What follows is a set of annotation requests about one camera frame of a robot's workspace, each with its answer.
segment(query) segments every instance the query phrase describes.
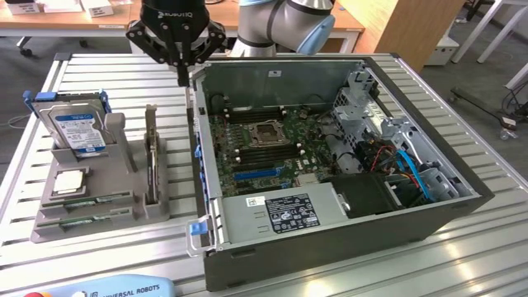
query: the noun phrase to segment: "workbench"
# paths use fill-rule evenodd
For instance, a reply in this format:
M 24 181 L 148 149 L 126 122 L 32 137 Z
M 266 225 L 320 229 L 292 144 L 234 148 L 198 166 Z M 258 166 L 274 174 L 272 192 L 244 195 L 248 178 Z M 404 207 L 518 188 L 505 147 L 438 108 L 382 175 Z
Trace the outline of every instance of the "workbench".
M 350 53 L 358 35 L 364 30 L 360 22 L 348 11 L 340 10 L 336 4 L 332 15 L 336 24 L 329 38 L 342 40 L 342 43 L 328 48 L 340 53 Z M 208 5 L 210 19 L 221 23 L 226 30 L 226 37 L 237 37 L 238 2 L 225 0 Z M 10 15 L 5 1 L 0 0 L 0 36 L 28 37 L 124 37 L 129 22 L 140 19 L 141 1 L 132 4 L 113 6 L 113 15 L 86 17 L 85 12 L 38 13 Z M 132 53 L 141 53 L 130 43 Z
M 18 296 L 122 273 L 168 277 L 178 296 L 193 297 L 474 296 L 484 292 L 486 296 L 506 296 L 525 292 L 526 181 L 405 62 L 388 54 L 370 57 L 494 192 L 494 198 L 470 215 L 452 221 L 421 242 L 209 293 L 202 260 L 185 252 L 184 226 L 196 218 L 185 89 L 177 87 L 166 65 L 148 56 L 73 54 L 69 61 L 53 62 L 44 92 L 104 88 L 113 111 L 126 116 L 129 140 L 142 137 L 145 104 L 157 104 L 158 133 L 168 140 L 170 218 L 137 228 L 30 243 L 52 160 L 52 138 L 30 116 L 0 187 L 0 295 Z M 384 90 L 380 100 L 392 114 L 401 112 Z

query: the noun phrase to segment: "motherboard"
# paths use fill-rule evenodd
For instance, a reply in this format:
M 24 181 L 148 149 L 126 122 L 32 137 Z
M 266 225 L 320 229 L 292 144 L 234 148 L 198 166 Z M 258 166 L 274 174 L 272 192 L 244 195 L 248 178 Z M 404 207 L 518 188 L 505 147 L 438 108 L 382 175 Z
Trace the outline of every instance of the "motherboard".
M 224 197 L 317 183 L 340 173 L 308 106 L 229 112 L 209 118 Z

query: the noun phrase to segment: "floor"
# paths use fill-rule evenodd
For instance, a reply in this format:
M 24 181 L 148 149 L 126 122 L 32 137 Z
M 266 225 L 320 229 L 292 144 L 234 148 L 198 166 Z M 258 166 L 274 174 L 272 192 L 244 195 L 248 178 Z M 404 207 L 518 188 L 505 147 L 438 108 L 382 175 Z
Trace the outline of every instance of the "floor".
M 474 17 L 470 23 L 456 24 L 450 31 L 450 37 L 461 43 L 477 22 L 478 17 Z M 498 29 L 489 25 L 457 64 L 448 63 L 445 67 L 425 67 L 421 71 L 422 78 L 442 98 L 449 98 L 450 88 L 458 86 L 489 105 L 500 108 L 501 98 L 508 93 L 502 84 L 528 62 L 528 44 L 514 37 L 509 37 L 489 56 L 485 64 L 478 64 L 477 56 L 497 33 Z M 25 90 L 33 92 L 40 90 L 54 53 L 129 53 L 129 45 L 124 38 L 88 38 L 88 48 L 78 46 L 77 38 L 33 38 L 26 47 L 33 50 L 34 57 L 24 58 L 14 46 L 16 41 L 16 38 L 0 38 L 2 53 L 0 69 L 8 69 L 8 71 L 0 72 L 4 106 L 0 109 L 0 180 L 2 180 L 8 169 L 22 133 L 21 129 L 12 129 L 4 123 L 9 118 L 28 113 L 21 94 Z M 522 101 L 526 101 L 526 94 L 528 88 L 520 95 Z M 528 178 L 528 158 L 522 154 L 528 145 L 526 127 L 520 126 L 517 139 L 502 141 L 498 138 L 498 124 L 492 117 L 460 100 L 452 103 L 452 106 L 520 174 Z

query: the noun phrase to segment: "white sticker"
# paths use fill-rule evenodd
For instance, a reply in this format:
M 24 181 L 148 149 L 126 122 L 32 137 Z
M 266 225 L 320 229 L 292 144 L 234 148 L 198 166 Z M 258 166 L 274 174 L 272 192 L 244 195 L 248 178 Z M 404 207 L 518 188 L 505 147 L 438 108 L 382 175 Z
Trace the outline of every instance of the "white sticker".
M 508 118 L 504 118 L 504 117 L 502 117 L 502 121 L 504 121 L 508 125 L 512 125 L 512 126 L 516 126 L 516 125 L 517 125 L 517 122 L 516 122 L 514 120 L 512 120 L 512 119 L 508 119 Z
M 93 128 L 96 119 L 92 114 L 56 116 L 54 120 L 73 150 L 89 153 L 105 148 L 102 136 L 98 130 Z
M 281 70 L 270 70 L 268 73 L 266 73 L 266 76 L 268 77 L 280 77 L 282 75 L 282 71 Z
M 265 197 L 257 196 L 257 197 L 245 198 L 245 203 L 248 204 L 248 207 L 264 205 Z
M 104 28 L 104 29 L 124 29 L 124 25 L 98 25 L 98 28 Z

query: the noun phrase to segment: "hard drive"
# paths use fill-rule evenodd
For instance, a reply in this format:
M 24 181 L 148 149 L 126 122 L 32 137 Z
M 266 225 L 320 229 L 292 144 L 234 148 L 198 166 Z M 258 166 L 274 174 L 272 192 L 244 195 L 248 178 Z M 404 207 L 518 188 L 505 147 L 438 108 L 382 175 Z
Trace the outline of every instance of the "hard drive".
M 106 144 L 116 141 L 104 129 L 105 114 L 112 112 L 104 91 L 80 94 L 42 92 L 34 98 L 26 92 L 24 98 L 49 131 L 56 149 L 72 149 L 78 158 L 106 153 Z

